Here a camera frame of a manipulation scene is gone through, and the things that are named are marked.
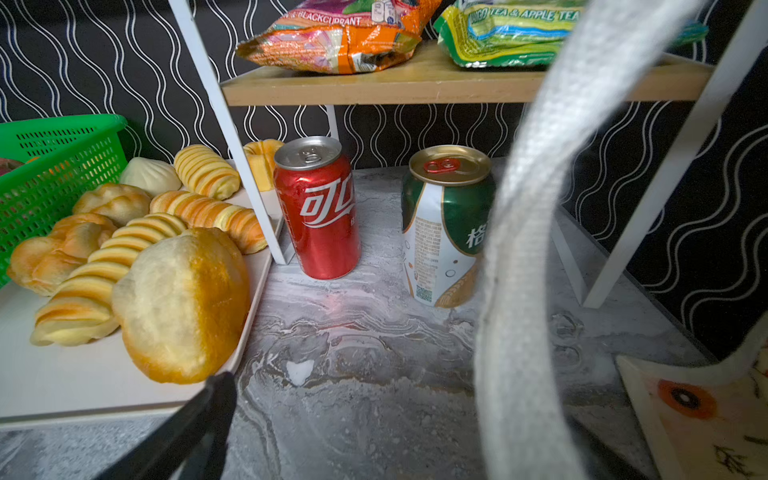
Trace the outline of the white steamed bun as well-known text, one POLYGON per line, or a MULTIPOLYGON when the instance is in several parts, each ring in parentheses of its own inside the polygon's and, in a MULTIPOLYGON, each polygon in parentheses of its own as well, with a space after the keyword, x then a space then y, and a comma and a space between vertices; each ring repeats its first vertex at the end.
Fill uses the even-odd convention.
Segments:
POLYGON ((179 190, 182 182, 172 165, 160 160, 134 157, 120 175, 120 183, 134 186, 154 197, 179 190))

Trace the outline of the white wooden shelf rack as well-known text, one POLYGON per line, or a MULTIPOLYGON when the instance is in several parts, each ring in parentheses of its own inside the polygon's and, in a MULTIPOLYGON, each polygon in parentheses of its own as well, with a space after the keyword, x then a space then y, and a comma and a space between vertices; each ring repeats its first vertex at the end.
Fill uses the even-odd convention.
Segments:
MULTIPOLYGON (((269 215, 232 120, 233 106, 323 105, 329 110, 331 134, 336 136, 336 117, 331 109, 337 104, 536 105, 542 97, 541 89, 553 77, 551 71, 464 70, 441 54, 435 43, 426 42, 411 60, 377 73, 307 76, 265 67, 219 83, 188 2, 173 1, 170 7, 248 199, 262 222, 268 222, 269 215)), ((614 96, 618 101, 691 101, 694 105, 592 284, 582 276, 560 228, 553 229, 552 240, 582 306, 596 309, 605 302, 766 44, 767 4, 754 1, 717 66, 664 53, 644 77, 614 96)))

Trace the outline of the striped long bread middle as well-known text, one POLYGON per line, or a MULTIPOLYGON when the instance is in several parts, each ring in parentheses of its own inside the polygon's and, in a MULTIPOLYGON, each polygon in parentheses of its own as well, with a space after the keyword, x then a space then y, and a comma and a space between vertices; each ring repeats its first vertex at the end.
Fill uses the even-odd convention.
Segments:
POLYGON ((150 212, 177 216, 188 227, 218 228, 228 234, 244 255, 268 246, 254 211, 239 205, 188 191, 168 191, 150 202, 150 212))

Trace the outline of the striped long bread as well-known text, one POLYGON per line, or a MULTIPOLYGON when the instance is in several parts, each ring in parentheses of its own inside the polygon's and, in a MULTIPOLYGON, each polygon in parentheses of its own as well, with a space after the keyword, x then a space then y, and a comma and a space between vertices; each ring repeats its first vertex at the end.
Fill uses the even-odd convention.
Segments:
POLYGON ((174 169, 189 191, 215 200, 226 200, 241 187, 238 172, 211 148, 194 144, 174 157, 174 169))
POLYGON ((218 228, 228 234, 244 255, 268 246, 254 211, 239 205, 188 191, 168 191, 150 202, 150 212, 177 216, 188 227, 218 228))
POLYGON ((119 327, 111 309, 116 283, 142 251, 186 229, 183 220, 167 213, 151 213, 117 229, 36 312, 30 343, 78 346, 112 334, 119 327))

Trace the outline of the white bread tray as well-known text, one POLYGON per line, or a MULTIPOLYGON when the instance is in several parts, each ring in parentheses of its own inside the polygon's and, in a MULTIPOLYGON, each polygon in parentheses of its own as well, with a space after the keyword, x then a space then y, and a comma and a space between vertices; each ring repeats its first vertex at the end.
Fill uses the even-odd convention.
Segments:
POLYGON ((34 346, 34 315, 44 297, 15 283, 1 289, 1 426, 26 428, 173 412, 202 383, 159 383, 131 360, 122 332, 80 346, 34 346))

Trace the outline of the striped long bread front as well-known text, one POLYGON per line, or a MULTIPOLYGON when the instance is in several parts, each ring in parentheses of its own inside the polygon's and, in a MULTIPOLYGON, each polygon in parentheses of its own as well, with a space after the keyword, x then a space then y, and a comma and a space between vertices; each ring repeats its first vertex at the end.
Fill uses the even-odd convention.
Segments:
POLYGON ((186 229, 183 220, 167 213, 151 213, 117 229, 36 312, 30 343, 78 346, 112 334, 119 327, 111 309, 116 283, 142 251, 186 229))

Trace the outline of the green apple tea snack bag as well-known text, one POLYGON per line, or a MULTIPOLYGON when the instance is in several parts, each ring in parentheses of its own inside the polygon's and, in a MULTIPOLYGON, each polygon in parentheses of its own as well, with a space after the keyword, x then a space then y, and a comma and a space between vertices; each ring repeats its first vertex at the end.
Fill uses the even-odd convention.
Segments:
POLYGON ((465 69, 527 68, 551 64, 583 17, 608 15, 617 33, 636 23, 675 47, 704 39, 708 28, 680 13, 668 19, 652 1, 456 1, 435 21, 438 45, 465 69))

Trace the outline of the orange blackcurrant snack bag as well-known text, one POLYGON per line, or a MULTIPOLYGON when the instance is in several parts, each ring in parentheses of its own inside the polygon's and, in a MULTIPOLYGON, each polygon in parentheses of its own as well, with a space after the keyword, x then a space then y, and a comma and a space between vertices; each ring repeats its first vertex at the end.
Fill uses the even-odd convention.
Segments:
POLYGON ((259 66, 348 75, 409 60, 441 5, 434 0, 304 1, 263 33, 240 43, 259 66))

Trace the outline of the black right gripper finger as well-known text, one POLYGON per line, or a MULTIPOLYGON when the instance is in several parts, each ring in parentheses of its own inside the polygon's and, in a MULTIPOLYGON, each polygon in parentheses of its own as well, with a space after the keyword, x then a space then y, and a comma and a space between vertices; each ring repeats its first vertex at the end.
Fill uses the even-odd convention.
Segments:
POLYGON ((234 375, 209 377, 197 395, 97 477, 219 479, 236 405, 234 375))

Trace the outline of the braided pale bread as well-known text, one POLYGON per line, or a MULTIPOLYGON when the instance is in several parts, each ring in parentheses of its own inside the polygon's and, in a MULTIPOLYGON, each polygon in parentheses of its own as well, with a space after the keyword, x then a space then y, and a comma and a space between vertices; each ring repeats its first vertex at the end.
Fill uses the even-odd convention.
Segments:
POLYGON ((138 187, 105 183, 84 193, 75 203, 72 212, 103 215, 122 227, 133 219, 147 215, 151 200, 152 198, 138 187))

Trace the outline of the large round crusty bread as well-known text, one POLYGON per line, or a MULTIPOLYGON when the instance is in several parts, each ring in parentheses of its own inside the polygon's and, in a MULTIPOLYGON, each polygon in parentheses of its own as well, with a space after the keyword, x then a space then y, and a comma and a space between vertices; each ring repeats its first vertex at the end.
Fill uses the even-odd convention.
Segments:
POLYGON ((250 307, 246 263, 218 228, 191 228, 139 254, 112 311, 135 366, 158 383, 215 374, 238 346, 250 307))

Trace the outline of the striped long bread back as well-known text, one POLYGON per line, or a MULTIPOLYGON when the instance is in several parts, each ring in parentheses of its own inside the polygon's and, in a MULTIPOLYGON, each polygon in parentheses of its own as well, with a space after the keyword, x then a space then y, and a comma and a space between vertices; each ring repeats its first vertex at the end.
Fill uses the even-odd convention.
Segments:
POLYGON ((174 157, 174 169, 189 191, 215 200, 226 200, 241 187, 238 172, 211 148, 194 144, 174 157))

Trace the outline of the braided golden bread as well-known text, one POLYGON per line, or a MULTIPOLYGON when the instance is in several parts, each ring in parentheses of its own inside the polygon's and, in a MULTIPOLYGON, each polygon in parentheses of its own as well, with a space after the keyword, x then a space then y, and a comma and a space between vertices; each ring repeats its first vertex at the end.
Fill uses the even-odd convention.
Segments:
POLYGON ((52 296, 60 284, 111 238, 115 224, 94 213, 58 221, 47 236, 21 242, 10 256, 8 276, 41 296, 52 296))

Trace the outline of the red cola can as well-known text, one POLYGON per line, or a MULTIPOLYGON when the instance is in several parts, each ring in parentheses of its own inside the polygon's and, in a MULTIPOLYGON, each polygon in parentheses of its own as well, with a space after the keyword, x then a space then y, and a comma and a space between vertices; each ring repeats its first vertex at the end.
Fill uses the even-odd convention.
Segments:
POLYGON ((339 140, 310 136, 275 154, 274 183, 302 271, 319 280, 350 273, 361 256, 352 168, 339 140))

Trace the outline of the green tea can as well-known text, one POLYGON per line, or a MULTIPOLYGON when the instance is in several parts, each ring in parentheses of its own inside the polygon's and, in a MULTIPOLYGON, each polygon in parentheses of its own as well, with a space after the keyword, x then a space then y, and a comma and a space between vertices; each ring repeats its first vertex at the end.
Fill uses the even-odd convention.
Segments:
POLYGON ((411 156, 401 210, 403 273, 414 300, 455 308, 472 297, 494 201, 490 158, 438 145, 411 156))

